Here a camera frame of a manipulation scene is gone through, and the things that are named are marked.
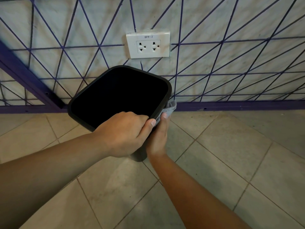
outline hand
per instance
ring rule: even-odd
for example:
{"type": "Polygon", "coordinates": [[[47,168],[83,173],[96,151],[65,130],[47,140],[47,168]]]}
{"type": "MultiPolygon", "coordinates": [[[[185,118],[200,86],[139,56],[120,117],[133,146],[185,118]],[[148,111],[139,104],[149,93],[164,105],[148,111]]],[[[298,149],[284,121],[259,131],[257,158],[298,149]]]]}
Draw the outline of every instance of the hand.
{"type": "Polygon", "coordinates": [[[155,156],[166,155],[165,144],[169,124],[170,117],[167,117],[166,113],[162,113],[156,130],[150,135],[147,141],[146,152],[149,159],[155,156]]]}
{"type": "Polygon", "coordinates": [[[140,148],[156,124],[155,119],[133,112],[120,112],[102,123],[92,133],[98,146],[109,156],[124,157],[140,148]]]}

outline wall outlet cover plate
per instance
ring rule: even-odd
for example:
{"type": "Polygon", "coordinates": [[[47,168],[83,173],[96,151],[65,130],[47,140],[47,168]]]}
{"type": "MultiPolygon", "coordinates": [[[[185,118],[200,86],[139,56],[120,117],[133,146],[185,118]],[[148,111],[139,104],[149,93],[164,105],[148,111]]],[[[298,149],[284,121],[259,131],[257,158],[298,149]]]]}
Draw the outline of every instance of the wall outlet cover plate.
{"type": "Polygon", "coordinates": [[[129,33],[126,39],[132,59],[169,57],[169,31],[129,33]]]}

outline purple metal frame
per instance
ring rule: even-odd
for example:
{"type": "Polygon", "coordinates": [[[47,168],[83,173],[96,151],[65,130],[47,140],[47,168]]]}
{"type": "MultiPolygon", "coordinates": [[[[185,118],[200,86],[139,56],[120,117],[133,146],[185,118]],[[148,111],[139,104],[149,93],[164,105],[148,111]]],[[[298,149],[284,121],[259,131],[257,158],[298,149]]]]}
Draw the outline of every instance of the purple metal frame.
{"type": "MultiPolygon", "coordinates": [[[[18,1],[18,0],[0,0],[0,2],[4,2],[4,1],[18,1]]],[[[67,31],[67,35],[65,38],[65,41],[63,43],[63,45],[61,45],[61,43],[59,42],[59,40],[57,39],[56,35],[53,33],[51,27],[48,25],[46,19],[43,17],[43,15],[41,14],[41,12],[39,11],[39,9],[37,8],[36,4],[35,4],[35,0],[29,0],[32,4],[32,15],[31,15],[31,35],[30,35],[30,46],[27,47],[21,40],[20,38],[11,30],[11,28],[6,24],[6,22],[1,18],[0,15],[0,21],[2,21],[4,23],[4,25],[7,27],[7,29],[9,31],[11,31],[11,33],[13,33],[15,35],[15,37],[17,38],[17,40],[19,42],[21,42],[21,44],[24,46],[24,49],[8,49],[2,42],[0,42],[0,68],[3,69],[6,73],[8,73],[14,80],[16,80],[17,82],[19,82],[21,85],[24,86],[25,88],[25,98],[20,97],[21,100],[25,101],[25,105],[24,106],[11,106],[7,101],[11,101],[8,99],[5,99],[5,96],[3,95],[3,90],[8,89],[10,92],[14,93],[12,90],[10,90],[9,88],[6,87],[6,82],[10,82],[12,80],[6,80],[6,81],[1,81],[0,80],[0,92],[3,96],[3,99],[0,101],[3,101],[5,106],[1,106],[0,107],[0,113],[23,113],[23,112],[31,112],[31,113],[41,113],[41,112],[66,112],[66,105],[63,103],[62,100],[66,100],[66,99],[71,99],[72,96],[65,90],[65,88],[63,88],[63,86],[60,84],[60,80],[63,79],[81,79],[81,84],[78,87],[77,92],[80,90],[83,82],[85,82],[86,84],[88,84],[86,82],[86,76],[90,70],[90,67],[92,66],[94,59],[97,56],[97,53],[100,51],[102,54],[102,57],[105,61],[106,66],[109,68],[107,60],[105,58],[105,55],[102,51],[103,47],[116,47],[116,46],[124,46],[124,44],[115,44],[115,45],[103,45],[103,42],[105,40],[106,35],[109,32],[109,29],[112,26],[112,23],[114,21],[114,19],[116,18],[116,15],[118,13],[118,11],[120,10],[121,5],[123,4],[124,0],[120,0],[118,7],[112,17],[112,20],[105,32],[105,35],[102,38],[102,41],[99,43],[97,40],[97,36],[91,26],[90,20],[86,14],[86,10],[82,4],[81,0],[76,0],[75,2],[75,6],[74,6],[74,11],[72,13],[72,17],[70,20],[70,24],[69,24],[69,28],[67,31]],[[82,11],[84,12],[84,15],[86,17],[86,20],[90,26],[91,32],[95,38],[96,41],[96,45],[87,45],[87,46],[66,46],[67,44],[67,39],[68,36],[70,34],[70,29],[74,20],[74,16],[75,16],[75,12],[76,9],[78,7],[78,4],[80,4],[82,11]],[[57,43],[59,44],[58,47],[49,47],[49,48],[32,48],[32,40],[33,40],[33,18],[34,18],[34,13],[37,13],[38,15],[40,15],[41,19],[44,21],[44,23],[46,24],[46,26],[48,27],[48,29],[50,30],[51,34],[54,36],[55,40],[57,41],[57,43]],[[86,71],[86,73],[84,75],[82,75],[78,68],[75,66],[74,62],[72,61],[72,59],[69,57],[69,55],[67,54],[65,49],[70,49],[70,48],[89,48],[89,47],[95,47],[97,48],[96,53],[86,71]],[[46,69],[46,67],[37,59],[37,57],[33,54],[33,51],[35,50],[48,50],[48,49],[61,49],[61,56],[59,59],[59,63],[57,66],[57,70],[56,70],[56,74],[55,76],[52,76],[51,73],[46,69]],[[14,51],[28,51],[29,52],[29,61],[28,63],[25,65],[23,64],[15,55],[14,55],[14,51]],[[77,71],[77,73],[79,74],[79,77],[74,77],[74,78],[59,78],[58,77],[58,73],[59,73],[59,67],[61,65],[61,61],[62,61],[62,56],[63,54],[67,55],[67,58],[71,61],[71,64],[74,66],[75,70],[77,71]],[[50,78],[37,78],[35,76],[35,74],[33,74],[30,71],[30,62],[31,62],[31,58],[35,59],[46,71],[47,73],[50,75],[50,78]],[[42,80],[54,80],[54,85],[52,90],[50,90],[43,82],[42,80]],[[55,95],[54,93],[54,89],[55,89],[55,85],[59,85],[63,88],[63,90],[69,95],[69,98],[59,98],[55,95]],[[37,97],[37,99],[39,99],[40,101],[42,101],[45,105],[41,105],[41,106],[36,106],[36,105],[32,105],[29,101],[33,100],[33,99],[29,99],[27,98],[27,92],[26,89],[31,92],[33,95],[35,95],[37,97]]],[[[135,15],[133,12],[133,5],[132,5],[132,0],[127,0],[129,1],[129,5],[130,5],[130,10],[131,10],[131,14],[132,14],[132,21],[133,21],[133,26],[134,26],[134,31],[136,32],[136,23],[135,23],[135,15]]],[[[170,2],[170,4],[165,8],[165,10],[163,11],[163,13],[160,15],[160,17],[158,18],[158,20],[155,22],[155,24],[151,27],[151,29],[154,29],[155,26],[158,24],[158,22],[162,19],[162,17],[165,15],[165,13],[170,9],[170,7],[173,5],[173,3],[176,0],[172,0],[170,2]]],[[[248,22],[246,22],[244,25],[242,25],[239,29],[237,29],[235,32],[233,32],[232,34],[230,34],[229,36],[227,36],[227,32],[228,29],[230,27],[230,23],[232,21],[235,9],[238,6],[238,1],[239,0],[235,0],[235,5],[234,8],[232,10],[232,14],[230,17],[230,20],[228,22],[225,34],[223,36],[223,40],[221,41],[214,41],[214,42],[194,42],[194,43],[183,43],[184,40],[195,30],[198,28],[198,26],[200,26],[222,3],[224,3],[225,0],[221,0],[184,38],[181,39],[181,28],[182,28],[182,16],[183,16],[183,7],[184,7],[184,0],[181,0],[181,14],[180,14],[180,26],[179,26],[179,38],[178,38],[178,43],[171,43],[171,45],[174,45],[174,47],[171,49],[171,51],[173,51],[174,49],[177,48],[177,63],[176,63],[176,72],[173,75],[164,75],[163,77],[170,77],[169,80],[175,79],[175,85],[174,85],[174,94],[172,96],[172,98],[176,98],[176,97],[194,97],[192,99],[191,102],[181,102],[178,103],[177,105],[177,110],[178,111],[198,111],[198,110],[203,110],[203,111],[217,111],[217,110],[275,110],[275,109],[303,109],[305,108],[305,101],[302,98],[301,100],[286,100],[289,96],[291,95],[295,95],[295,94],[304,94],[305,93],[296,93],[296,91],[299,91],[303,88],[305,88],[305,83],[303,83],[302,85],[300,85],[298,88],[291,90],[290,92],[287,93],[266,93],[270,90],[276,89],[278,87],[284,86],[288,83],[291,83],[293,81],[302,79],[305,77],[299,77],[296,78],[294,80],[288,81],[284,84],[278,85],[276,87],[270,88],[270,86],[282,75],[286,75],[286,74],[290,74],[290,73],[304,73],[305,71],[289,71],[289,69],[298,66],[299,64],[302,64],[303,62],[305,62],[305,60],[293,65],[293,63],[305,52],[302,51],[291,63],[290,65],[282,70],[282,71],[275,71],[275,72],[260,72],[260,73],[255,73],[255,72],[251,72],[254,69],[280,57],[281,55],[295,49],[296,47],[302,45],[305,43],[305,41],[299,43],[298,45],[282,52],[281,54],[269,59],[268,61],[265,61],[259,65],[257,65],[256,67],[253,67],[254,63],[257,61],[257,59],[259,58],[259,56],[261,55],[261,53],[263,52],[263,50],[266,48],[266,46],[268,45],[268,43],[272,40],[284,40],[284,39],[299,39],[299,38],[304,38],[305,36],[294,36],[294,37],[281,37],[281,38],[276,38],[275,36],[278,35],[280,32],[286,30],[288,27],[290,27],[291,25],[293,25],[294,23],[298,22],[299,20],[301,20],[302,18],[305,17],[305,14],[300,16],[298,19],[296,19],[295,21],[293,21],[292,23],[288,24],[287,26],[285,26],[284,28],[282,28],[280,31],[278,31],[280,25],[282,24],[282,22],[284,21],[284,19],[286,18],[286,16],[288,15],[288,13],[290,12],[290,10],[292,9],[292,7],[294,6],[295,2],[297,0],[293,0],[293,2],[291,3],[290,7],[288,8],[288,10],[286,11],[285,15],[282,17],[281,21],[279,22],[279,24],[277,25],[277,27],[275,28],[275,30],[273,31],[273,33],[271,34],[271,36],[269,38],[256,38],[256,39],[246,39],[246,40],[228,40],[230,37],[232,37],[234,34],[236,34],[238,31],[240,31],[242,28],[244,28],[246,25],[248,25],[250,22],[252,22],[254,19],[256,19],[258,16],[260,16],[262,13],[264,13],[265,11],[267,11],[270,7],[272,7],[274,4],[276,4],[277,2],[279,2],[280,0],[275,0],[273,3],[271,3],[268,7],[266,7],[265,9],[263,9],[260,13],[258,13],[257,15],[255,15],[252,19],[250,19],[248,22]],[[231,61],[227,62],[226,64],[222,65],[221,67],[219,67],[218,69],[214,70],[216,61],[218,59],[218,56],[220,54],[220,51],[222,49],[222,46],[224,45],[224,43],[238,43],[238,42],[259,42],[256,46],[250,48],[249,50],[247,50],[246,52],[242,53],[241,55],[237,56],[236,58],[232,59],[231,61]],[[181,46],[186,46],[186,45],[200,45],[200,44],[215,44],[212,49],[210,49],[209,51],[207,51],[206,53],[204,53],[202,56],[200,56],[199,58],[197,58],[195,61],[193,61],[192,63],[190,63],[189,65],[187,65],[185,68],[183,68],[182,70],[178,71],[178,64],[179,64],[179,53],[180,53],[180,47],[181,46]],[[231,62],[235,61],[236,59],[242,57],[243,55],[245,55],[246,53],[250,52],[251,50],[257,48],[258,46],[264,44],[263,48],[260,50],[259,54],[256,56],[255,60],[252,62],[251,66],[249,67],[249,69],[245,72],[245,73],[221,73],[221,74],[216,74],[215,72],[220,70],[221,68],[227,66],[228,64],[230,64],[231,62]],[[201,58],[203,58],[204,56],[206,56],[208,53],[210,53],[212,50],[218,48],[218,53],[217,56],[214,60],[211,72],[208,74],[181,74],[183,71],[185,71],[186,69],[188,69],[190,66],[192,66],[193,64],[195,64],[197,61],[199,61],[201,58]],[[242,81],[244,80],[244,78],[248,75],[256,75],[256,74],[270,74],[269,76],[254,82],[250,85],[247,85],[246,87],[240,88],[238,89],[238,87],[240,86],[240,84],[242,83],[242,81]],[[183,90],[177,92],[176,90],[176,84],[177,84],[177,78],[180,76],[202,76],[202,78],[200,78],[198,81],[192,83],[191,85],[189,85],[188,87],[184,88],[183,90]],[[220,84],[218,87],[213,88],[212,90],[209,90],[206,92],[206,88],[208,85],[208,82],[210,80],[211,76],[234,76],[234,78],[232,78],[231,80],[220,84]],[[234,90],[231,93],[228,93],[226,95],[211,95],[209,94],[210,92],[212,92],[213,90],[222,87],[223,85],[239,78],[242,77],[242,79],[238,82],[237,86],[234,88],[234,90]],[[261,93],[250,93],[250,94],[238,94],[237,92],[248,88],[254,84],[260,83],[264,80],[270,79],[272,77],[275,77],[275,79],[272,80],[272,82],[264,89],[264,91],[262,91],[261,93]],[[205,78],[207,78],[207,82],[205,83],[203,92],[201,95],[179,95],[181,92],[185,91],[186,89],[192,87],[193,85],[195,85],[196,83],[204,80],[205,78]],[[273,99],[272,101],[258,101],[257,99],[261,96],[261,95],[273,95],[276,96],[275,99],[273,99]],[[218,101],[216,102],[202,102],[202,99],[204,96],[219,96],[220,99],[218,99],[218,101]],[[240,101],[240,102],[234,102],[234,101],[229,101],[229,99],[231,98],[231,96],[252,96],[251,98],[247,99],[247,101],[240,101]]],[[[150,71],[151,69],[153,69],[160,61],[162,60],[162,58],[158,59],[157,62],[154,63],[154,65],[152,65],[147,71],[150,71]]],[[[143,70],[143,64],[142,61],[140,61],[140,65],[141,65],[141,69],[143,70]]]]}

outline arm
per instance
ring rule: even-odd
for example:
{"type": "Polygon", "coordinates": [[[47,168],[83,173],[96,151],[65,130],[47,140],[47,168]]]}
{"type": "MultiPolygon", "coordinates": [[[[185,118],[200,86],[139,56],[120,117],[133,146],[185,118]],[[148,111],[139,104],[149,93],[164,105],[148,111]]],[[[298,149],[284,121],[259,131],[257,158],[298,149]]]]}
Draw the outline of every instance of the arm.
{"type": "Polygon", "coordinates": [[[165,144],[170,119],[164,116],[151,134],[146,150],[185,227],[250,228],[167,156],[165,144]]]}
{"type": "Polygon", "coordinates": [[[90,166],[137,150],[155,119],[121,112],[93,133],[0,165],[0,228],[19,228],[41,206],[90,166]]]}

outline fingernail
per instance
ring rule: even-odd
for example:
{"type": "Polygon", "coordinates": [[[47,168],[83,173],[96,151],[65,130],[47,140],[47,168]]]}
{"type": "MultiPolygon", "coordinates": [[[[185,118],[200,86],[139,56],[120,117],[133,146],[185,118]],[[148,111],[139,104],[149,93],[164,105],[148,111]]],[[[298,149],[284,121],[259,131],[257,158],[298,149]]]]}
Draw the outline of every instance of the fingernail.
{"type": "Polygon", "coordinates": [[[152,124],[152,126],[154,127],[154,126],[155,126],[155,124],[156,124],[156,120],[155,120],[155,119],[153,119],[153,120],[151,121],[151,124],[152,124]]]}

